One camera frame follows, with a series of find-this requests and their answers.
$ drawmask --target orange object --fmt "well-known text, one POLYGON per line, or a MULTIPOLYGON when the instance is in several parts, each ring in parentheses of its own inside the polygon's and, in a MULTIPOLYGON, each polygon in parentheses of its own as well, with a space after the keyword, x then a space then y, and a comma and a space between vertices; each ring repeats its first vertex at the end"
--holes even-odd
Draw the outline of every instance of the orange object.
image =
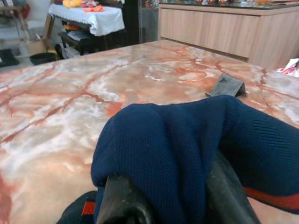
POLYGON ((103 6, 96 6, 96 7, 94 7, 94 8, 84 8, 83 9, 84 10, 84 12, 86 12, 86 13, 90 13, 90 12, 102 12, 103 11, 103 6))

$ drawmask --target light wood cabinet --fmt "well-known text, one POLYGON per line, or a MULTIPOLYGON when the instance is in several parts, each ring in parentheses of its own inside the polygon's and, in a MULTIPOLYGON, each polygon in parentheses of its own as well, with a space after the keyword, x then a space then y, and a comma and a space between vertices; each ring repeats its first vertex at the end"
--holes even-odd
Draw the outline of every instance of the light wood cabinet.
POLYGON ((160 4, 159 36, 274 69, 299 56, 299 6, 254 10, 160 4))

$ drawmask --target blue sweater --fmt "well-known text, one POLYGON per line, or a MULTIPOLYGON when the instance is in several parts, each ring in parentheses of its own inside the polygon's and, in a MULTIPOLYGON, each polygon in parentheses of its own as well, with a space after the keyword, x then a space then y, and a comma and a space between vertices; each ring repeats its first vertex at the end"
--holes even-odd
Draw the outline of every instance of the blue sweater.
POLYGON ((205 179, 218 149, 249 196, 299 214, 299 130, 229 96, 130 105, 112 117, 93 156, 95 214, 103 182, 116 172, 133 180, 161 223, 203 223, 205 179))

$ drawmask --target yellow object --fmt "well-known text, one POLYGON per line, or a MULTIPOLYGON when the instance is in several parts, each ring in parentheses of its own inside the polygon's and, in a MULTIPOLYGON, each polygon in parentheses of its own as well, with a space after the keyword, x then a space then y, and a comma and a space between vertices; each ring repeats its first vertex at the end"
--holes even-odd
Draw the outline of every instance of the yellow object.
POLYGON ((63 5, 68 8, 76 8, 82 6, 83 0, 64 0, 63 5))

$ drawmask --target glass countertop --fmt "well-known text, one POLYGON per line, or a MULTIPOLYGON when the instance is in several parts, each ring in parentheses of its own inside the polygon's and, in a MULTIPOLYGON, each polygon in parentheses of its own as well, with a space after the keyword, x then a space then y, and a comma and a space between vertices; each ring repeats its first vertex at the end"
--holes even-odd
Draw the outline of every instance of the glass countertop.
POLYGON ((227 7, 227 8, 244 8, 244 9, 259 9, 259 10, 271 10, 271 9, 279 9, 279 8, 289 8, 299 6, 299 2, 291 4, 291 5, 269 5, 269 4, 257 4, 257 3, 228 3, 226 5, 221 4, 209 4, 202 5, 201 3, 197 3, 195 1, 176 1, 176 0, 162 0, 160 4, 171 4, 171 5, 182 5, 182 6, 199 6, 199 7, 227 7))

